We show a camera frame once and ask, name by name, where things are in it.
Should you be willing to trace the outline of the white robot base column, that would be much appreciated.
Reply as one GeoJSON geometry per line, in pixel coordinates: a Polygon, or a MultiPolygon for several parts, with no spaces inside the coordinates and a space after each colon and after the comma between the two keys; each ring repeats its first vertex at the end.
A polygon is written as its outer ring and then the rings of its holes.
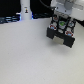
{"type": "Polygon", "coordinates": [[[32,12],[30,9],[30,0],[20,0],[21,2],[21,19],[30,20],[32,18],[32,12]]]}

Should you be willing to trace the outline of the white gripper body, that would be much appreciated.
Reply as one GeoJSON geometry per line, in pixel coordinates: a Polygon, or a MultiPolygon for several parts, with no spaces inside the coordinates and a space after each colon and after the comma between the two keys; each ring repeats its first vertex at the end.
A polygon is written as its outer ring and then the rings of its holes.
{"type": "Polygon", "coordinates": [[[73,3],[56,3],[56,4],[53,4],[53,7],[54,7],[54,14],[52,16],[52,19],[55,22],[57,22],[60,18],[63,18],[63,19],[77,18],[74,12],[73,3]]]}

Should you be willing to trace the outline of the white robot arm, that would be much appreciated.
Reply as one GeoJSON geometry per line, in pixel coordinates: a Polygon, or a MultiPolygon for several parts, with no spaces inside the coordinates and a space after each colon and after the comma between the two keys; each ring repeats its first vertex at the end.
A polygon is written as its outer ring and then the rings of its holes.
{"type": "Polygon", "coordinates": [[[84,0],[52,0],[54,12],[84,21],[84,0]]]}

